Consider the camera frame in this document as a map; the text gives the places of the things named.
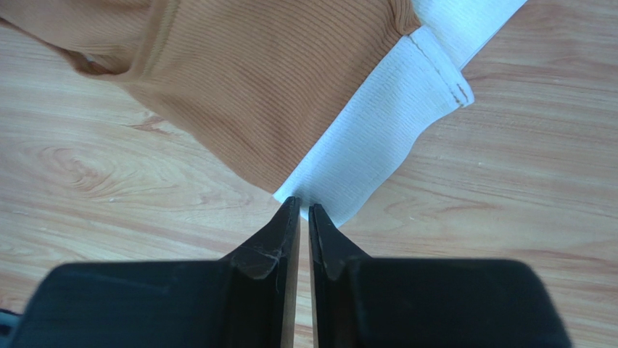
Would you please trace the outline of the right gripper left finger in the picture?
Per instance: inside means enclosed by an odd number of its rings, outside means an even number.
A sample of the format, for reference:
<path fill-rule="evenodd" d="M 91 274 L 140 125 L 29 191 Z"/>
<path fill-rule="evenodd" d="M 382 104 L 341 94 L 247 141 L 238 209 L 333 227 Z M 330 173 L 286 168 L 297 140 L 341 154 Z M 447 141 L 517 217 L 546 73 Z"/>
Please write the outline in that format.
<path fill-rule="evenodd" d="M 11 347 L 290 347 L 300 199 L 218 260 L 81 262 L 41 282 Z"/>

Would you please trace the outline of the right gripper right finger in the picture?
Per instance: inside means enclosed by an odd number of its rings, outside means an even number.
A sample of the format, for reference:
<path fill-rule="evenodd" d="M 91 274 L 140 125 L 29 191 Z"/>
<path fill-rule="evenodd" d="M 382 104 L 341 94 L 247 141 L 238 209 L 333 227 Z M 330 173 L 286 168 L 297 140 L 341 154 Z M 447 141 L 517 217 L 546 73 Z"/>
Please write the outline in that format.
<path fill-rule="evenodd" d="M 517 260 L 372 257 L 309 210 L 318 347 L 570 347 L 543 282 Z"/>

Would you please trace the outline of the brown underwear white waistband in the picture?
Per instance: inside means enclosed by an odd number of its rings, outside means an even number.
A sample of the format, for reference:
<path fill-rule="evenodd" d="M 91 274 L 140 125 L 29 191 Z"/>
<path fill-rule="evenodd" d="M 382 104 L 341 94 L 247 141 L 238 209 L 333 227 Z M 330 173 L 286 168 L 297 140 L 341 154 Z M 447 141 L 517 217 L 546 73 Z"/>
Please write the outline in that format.
<path fill-rule="evenodd" d="M 1 22 L 114 84 L 279 201 L 341 226 L 521 1 L 3 1 Z"/>

